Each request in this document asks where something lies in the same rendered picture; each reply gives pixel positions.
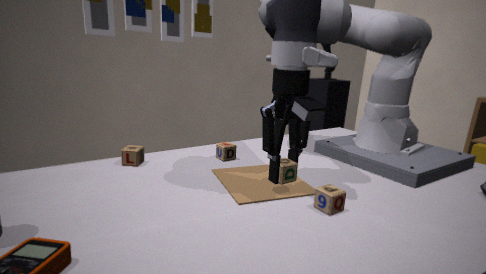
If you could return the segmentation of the tan square mat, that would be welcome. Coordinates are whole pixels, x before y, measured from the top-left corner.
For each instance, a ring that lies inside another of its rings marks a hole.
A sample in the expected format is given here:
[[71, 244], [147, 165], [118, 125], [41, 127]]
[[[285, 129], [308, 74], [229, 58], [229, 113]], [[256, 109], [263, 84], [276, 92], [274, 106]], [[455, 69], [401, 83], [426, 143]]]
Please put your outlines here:
[[212, 172], [238, 205], [315, 195], [315, 189], [299, 177], [283, 185], [269, 181], [269, 164], [212, 169]]

